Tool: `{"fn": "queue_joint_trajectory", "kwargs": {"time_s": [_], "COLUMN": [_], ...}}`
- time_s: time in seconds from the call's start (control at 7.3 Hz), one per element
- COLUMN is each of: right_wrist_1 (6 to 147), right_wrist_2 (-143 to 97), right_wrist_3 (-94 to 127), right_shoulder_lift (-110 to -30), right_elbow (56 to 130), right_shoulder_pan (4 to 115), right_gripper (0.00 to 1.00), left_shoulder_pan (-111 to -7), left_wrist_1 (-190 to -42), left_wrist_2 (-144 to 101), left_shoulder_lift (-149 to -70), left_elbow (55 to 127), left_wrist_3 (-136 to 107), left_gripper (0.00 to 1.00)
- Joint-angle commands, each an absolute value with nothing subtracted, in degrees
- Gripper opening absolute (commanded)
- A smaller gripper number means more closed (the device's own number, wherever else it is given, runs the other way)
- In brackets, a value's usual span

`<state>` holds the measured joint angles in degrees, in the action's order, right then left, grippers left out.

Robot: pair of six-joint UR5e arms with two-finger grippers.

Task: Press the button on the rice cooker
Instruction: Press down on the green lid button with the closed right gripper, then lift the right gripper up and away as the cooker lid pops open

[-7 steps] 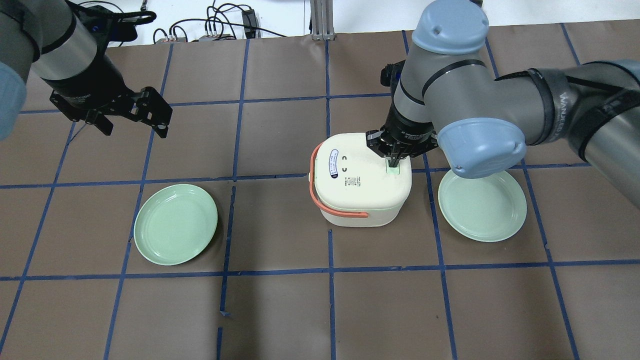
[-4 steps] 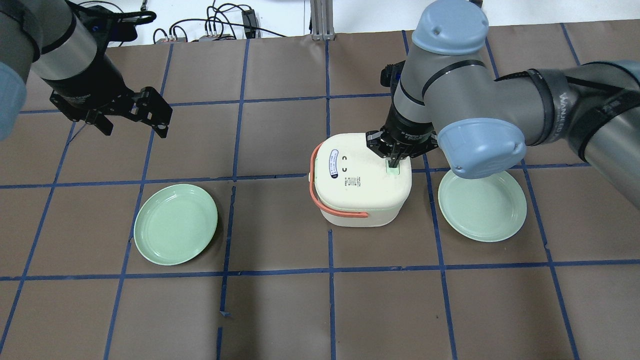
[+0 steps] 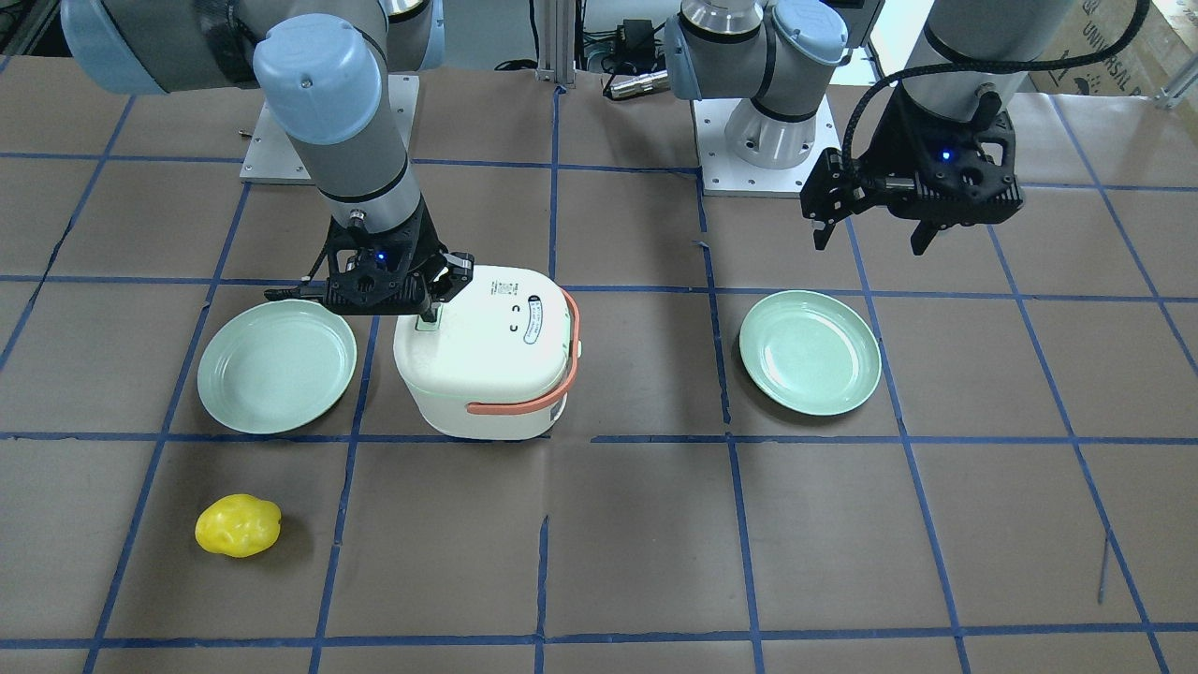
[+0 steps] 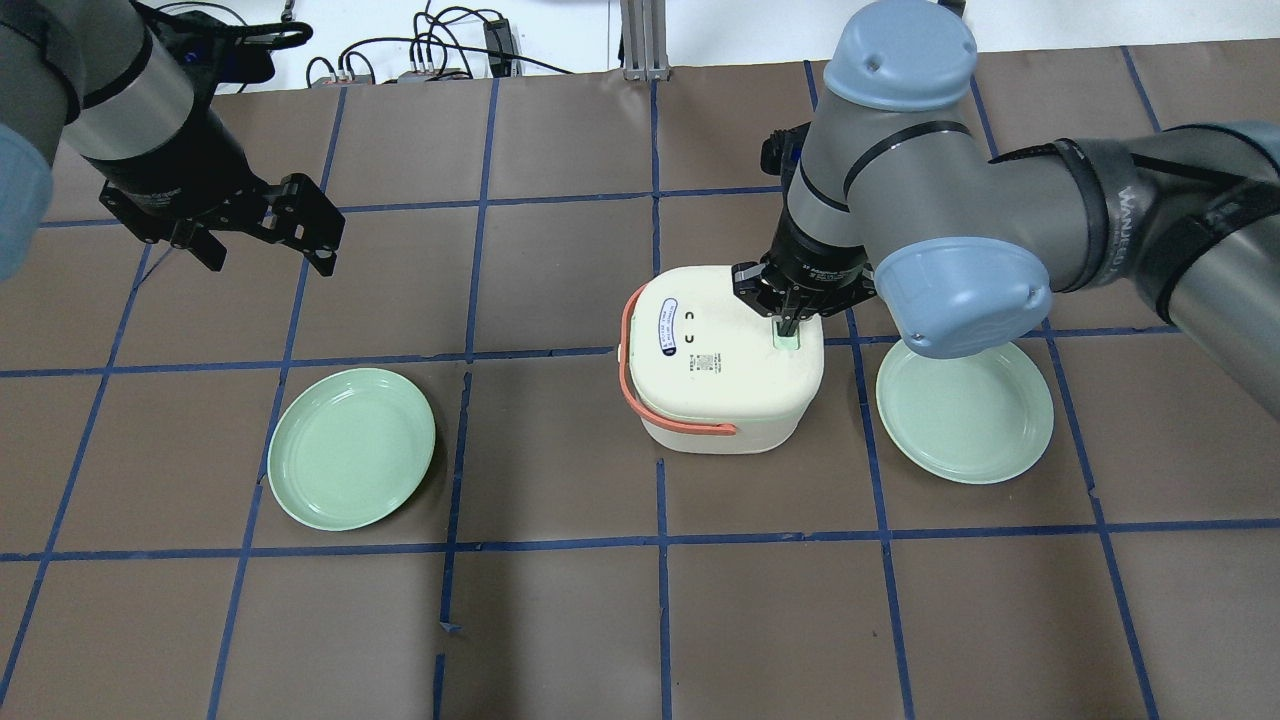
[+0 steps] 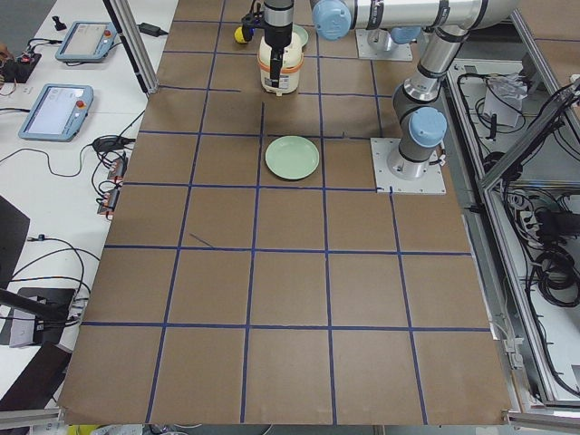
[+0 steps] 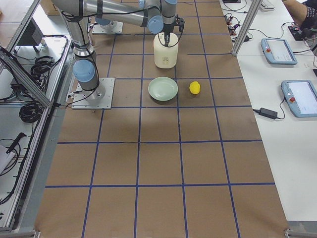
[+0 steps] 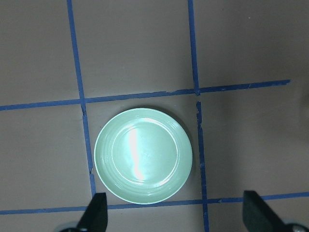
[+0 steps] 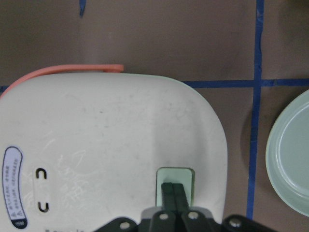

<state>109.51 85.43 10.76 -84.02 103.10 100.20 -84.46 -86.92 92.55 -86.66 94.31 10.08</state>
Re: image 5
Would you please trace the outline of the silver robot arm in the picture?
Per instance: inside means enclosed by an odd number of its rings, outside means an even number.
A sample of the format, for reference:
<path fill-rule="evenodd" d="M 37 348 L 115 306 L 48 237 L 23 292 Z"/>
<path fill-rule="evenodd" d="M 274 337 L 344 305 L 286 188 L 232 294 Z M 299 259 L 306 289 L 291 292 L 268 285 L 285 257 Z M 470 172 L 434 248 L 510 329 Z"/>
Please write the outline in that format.
<path fill-rule="evenodd" d="M 416 73 L 393 95 L 393 108 L 404 136 L 395 159 L 404 163 L 427 162 L 431 145 L 421 146 L 409 132 L 412 111 L 437 100 L 444 78 L 469 32 L 490 27 L 507 18 L 517 1 L 312 1 L 313 23 L 319 36 L 329 41 L 354 29 L 374 31 L 400 27 L 430 28 L 429 43 L 418 60 Z"/>

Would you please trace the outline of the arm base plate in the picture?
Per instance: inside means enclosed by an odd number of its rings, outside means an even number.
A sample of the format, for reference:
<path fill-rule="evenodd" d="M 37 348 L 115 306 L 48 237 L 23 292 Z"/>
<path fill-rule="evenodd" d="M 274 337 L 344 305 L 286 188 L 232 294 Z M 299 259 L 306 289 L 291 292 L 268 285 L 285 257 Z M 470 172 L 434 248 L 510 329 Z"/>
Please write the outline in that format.
<path fill-rule="evenodd" d="M 358 57 L 364 60 L 411 62 L 413 34 L 402 29 L 358 29 L 356 32 Z"/>
<path fill-rule="evenodd" d="M 378 193 L 445 195 L 447 193 L 437 157 L 433 151 L 423 162 L 411 162 L 400 154 L 400 139 L 371 138 L 372 164 Z"/>

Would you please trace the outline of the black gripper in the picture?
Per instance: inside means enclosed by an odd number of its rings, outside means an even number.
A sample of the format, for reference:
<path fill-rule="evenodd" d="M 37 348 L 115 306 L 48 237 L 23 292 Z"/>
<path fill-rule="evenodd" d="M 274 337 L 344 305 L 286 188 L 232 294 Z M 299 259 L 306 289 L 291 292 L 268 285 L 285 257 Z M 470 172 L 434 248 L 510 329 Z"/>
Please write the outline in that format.
<path fill-rule="evenodd" d="M 253 1 L 249 12 L 242 18 L 242 35 L 250 42 L 254 30 L 263 29 L 265 41 L 272 48 L 270 54 L 270 82 L 273 88 L 280 85 L 284 49 L 291 43 L 294 20 L 294 0 Z"/>

